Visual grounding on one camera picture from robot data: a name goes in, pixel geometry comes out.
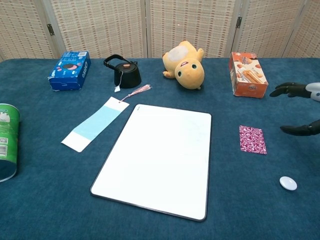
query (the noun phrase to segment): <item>pink paper square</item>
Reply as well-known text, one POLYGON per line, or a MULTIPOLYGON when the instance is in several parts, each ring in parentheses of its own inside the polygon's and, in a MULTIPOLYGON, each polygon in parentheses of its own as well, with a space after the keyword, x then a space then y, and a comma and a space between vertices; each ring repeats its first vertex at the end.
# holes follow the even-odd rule
POLYGON ((260 128, 239 126, 241 151, 267 154, 264 133, 260 128))

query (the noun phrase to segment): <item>beige wall panel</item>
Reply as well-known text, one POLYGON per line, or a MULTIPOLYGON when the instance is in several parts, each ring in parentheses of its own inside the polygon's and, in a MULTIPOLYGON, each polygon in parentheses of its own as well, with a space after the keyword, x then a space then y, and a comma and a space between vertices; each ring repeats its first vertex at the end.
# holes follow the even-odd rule
POLYGON ((147 0, 149 57, 161 58, 184 40, 203 48, 205 57, 228 56, 235 30, 235 2, 147 0))
POLYGON ((243 1, 242 23, 232 50, 256 53, 259 58, 281 58, 304 1, 243 1))
POLYGON ((5 59, 54 58, 36 0, 0 0, 0 48, 5 59))
POLYGON ((91 58, 144 56, 144 1, 51 0, 51 4, 67 51, 89 51, 91 58))
POLYGON ((320 58, 320 1, 309 0, 285 57, 320 58))

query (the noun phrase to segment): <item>pringles can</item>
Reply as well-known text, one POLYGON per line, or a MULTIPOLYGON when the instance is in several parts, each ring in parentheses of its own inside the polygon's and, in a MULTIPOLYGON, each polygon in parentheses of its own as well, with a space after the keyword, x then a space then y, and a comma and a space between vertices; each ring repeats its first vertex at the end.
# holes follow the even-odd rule
POLYGON ((20 113, 15 106, 0 103, 0 182, 17 172, 20 113))

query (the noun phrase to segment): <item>blue felt table surface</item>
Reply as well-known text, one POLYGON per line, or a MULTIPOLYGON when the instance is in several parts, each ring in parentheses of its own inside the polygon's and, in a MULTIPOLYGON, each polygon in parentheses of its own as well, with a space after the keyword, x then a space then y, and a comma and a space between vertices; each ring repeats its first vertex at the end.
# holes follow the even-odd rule
POLYGON ((0 103, 20 111, 17 175, 0 183, 0 239, 320 239, 320 135, 292 136, 281 125, 320 119, 320 102, 269 97, 292 81, 320 82, 319 58, 261 58, 264 98, 236 97, 227 58, 205 58, 201 90, 162 75, 160 58, 136 59, 141 86, 129 107, 78 153, 61 141, 114 93, 113 70, 92 59, 83 88, 51 90, 57 59, 0 63, 0 103), (90 187, 136 104, 212 115, 207 217, 187 220, 90 195, 90 187), (267 155, 240 150, 239 126, 263 130, 267 155), (281 187, 289 176, 296 191, 281 187))

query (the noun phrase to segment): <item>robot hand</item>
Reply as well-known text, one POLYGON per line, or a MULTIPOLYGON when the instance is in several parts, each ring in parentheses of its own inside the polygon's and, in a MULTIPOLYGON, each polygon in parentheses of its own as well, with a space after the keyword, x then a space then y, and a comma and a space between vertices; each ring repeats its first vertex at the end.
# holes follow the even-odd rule
MULTIPOLYGON (((287 94, 288 97, 311 98, 320 102, 320 82, 310 84, 299 84, 295 82, 286 82, 275 87, 270 93, 270 97, 277 97, 281 94, 287 94)), ((309 125, 302 126, 281 126, 281 130, 287 134, 295 136, 310 136, 320 133, 320 120, 314 121, 309 125)))

